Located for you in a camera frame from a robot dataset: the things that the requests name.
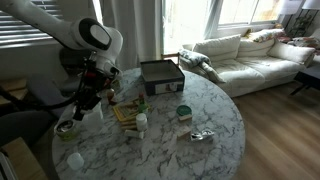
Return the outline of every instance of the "cardboard box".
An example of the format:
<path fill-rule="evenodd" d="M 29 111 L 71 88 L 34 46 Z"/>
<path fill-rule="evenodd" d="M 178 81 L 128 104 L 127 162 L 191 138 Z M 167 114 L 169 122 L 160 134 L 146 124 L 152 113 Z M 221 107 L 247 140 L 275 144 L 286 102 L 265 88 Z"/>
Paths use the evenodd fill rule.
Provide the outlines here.
<path fill-rule="evenodd" d="M 183 91 L 185 76 L 172 60 L 141 62 L 141 75 L 148 96 Z"/>

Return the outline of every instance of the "white marble tabletop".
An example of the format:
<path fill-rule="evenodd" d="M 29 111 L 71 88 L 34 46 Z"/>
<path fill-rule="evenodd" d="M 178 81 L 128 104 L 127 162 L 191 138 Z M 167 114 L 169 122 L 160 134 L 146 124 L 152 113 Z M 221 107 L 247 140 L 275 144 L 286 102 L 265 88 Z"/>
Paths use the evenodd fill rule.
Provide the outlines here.
<path fill-rule="evenodd" d="M 84 127 L 69 142 L 55 135 L 53 161 L 59 177 L 70 179 L 231 179 L 245 148 L 242 117 L 233 101 L 215 84 L 183 71 L 184 91 L 146 96 L 154 108 L 149 114 L 148 131 L 143 140 L 124 136 L 112 108 L 102 101 L 104 126 L 98 133 Z M 140 69 L 124 72 L 123 89 L 117 94 L 122 101 L 145 92 Z M 176 108 L 188 105 L 192 122 L 178 121 Z M 72 116 L 69 106 L 63 117 Z M 210 129 L 212 139 L 177 141 L 177 131 L 189 125 L 192 132 Z M 85 163 L 74 171 L 66 160 L 78 151 Z"/>

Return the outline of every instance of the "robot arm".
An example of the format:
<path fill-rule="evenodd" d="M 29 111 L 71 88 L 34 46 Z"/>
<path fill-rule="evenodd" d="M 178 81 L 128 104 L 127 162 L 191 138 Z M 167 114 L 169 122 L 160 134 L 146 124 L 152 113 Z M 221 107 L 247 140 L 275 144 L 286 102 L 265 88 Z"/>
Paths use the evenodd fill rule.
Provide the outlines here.
<path fill-rule="evenodd" d="M 70 49 L 92 51 L 89 61 L 94 61 L 95 67 L 87 67 L 75 95 L 75 120 L 82 120 L 83 111 L 91 110 L 100 101 L 97 92 L 103 89 L 107 78 L 112 80 L 122 76 L 121 71 L 115 66 L 115 61 L 123 39 L 116 29 L 105 27 L 90 18 L 75 22 L 60 20 L 30 0 L 0 0 L 0 10 L 51 35 Z"/>
<path fill-rule="evenodd" d="M 1 0 L 0 10 L 49 34 L 70 49 L 91 50 L 91 60 L 96 62 L 97 69 L 107 75 L 121 76 L 121 71 L 115 67 L 115 61 L 123 39 L 116 29 L 105 27 L 89 18 L 76 22 L 60 20 L 30 0 Z"/>

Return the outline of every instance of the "marble table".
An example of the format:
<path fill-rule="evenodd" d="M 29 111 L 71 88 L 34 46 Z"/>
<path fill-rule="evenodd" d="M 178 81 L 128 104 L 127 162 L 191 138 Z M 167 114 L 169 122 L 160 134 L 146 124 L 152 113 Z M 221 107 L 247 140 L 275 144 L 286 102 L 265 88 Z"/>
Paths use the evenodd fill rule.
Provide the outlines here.
<path fill-rule="evenodd" d="M 233 101 L 212 82 L 187 71 L 184 91 L 146 96 L 153 107 L 148 131 L 143 140 L 124 136 L 112 108 L 102 101 L 104 126 L 90 133 L 84 127 L 76 139 L 63 142 L 55 135 L 53 161 L 59 177 L 64 179 L 231 179 L 245 147 L 242 117 Z M 145 92 L 140 69 L 124 72 L 122 101 Z M 193 120 L 192 132 L 210 129 L 212 139 L 177 141 L 177 131 L 186 125 L 178 121 L 176 108 L 188 105 Z M 69 106 L 61 119 L 72 116 Z M 78 151 L 84 166 L 72 170 L 66 160 Z"/>

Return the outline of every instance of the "bottle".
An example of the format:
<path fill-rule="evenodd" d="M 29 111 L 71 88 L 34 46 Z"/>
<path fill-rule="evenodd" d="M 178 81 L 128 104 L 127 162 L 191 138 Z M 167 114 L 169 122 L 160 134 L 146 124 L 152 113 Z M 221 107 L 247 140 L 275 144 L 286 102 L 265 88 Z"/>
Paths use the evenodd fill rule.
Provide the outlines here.
<path fill-rule="evenodd" d="M 145 103 L 143 93 L 139 94 L 139 106 L 138 106 L 139 113 L 145 113 L 148 115 L 148 106 Z"/>
<path fill-rule="evenodd" d="M 139 132 L 144 132 L 148 129 L 148 122 L 147 122 L 147 116 L 144 113 L 139 113 L 136 116 L 136 124 L 137 124 L 137 130 Z"/>
<path fill-rule="evenodd" d="M 110 105 L 116 105 L 117 102 L 114 101 L 114 96 L 115 96 L 115 93 L 114 93 L 114 90 L 110 87 L 107 89 L 107 99 L 108 99 L 108 102 Z"/>

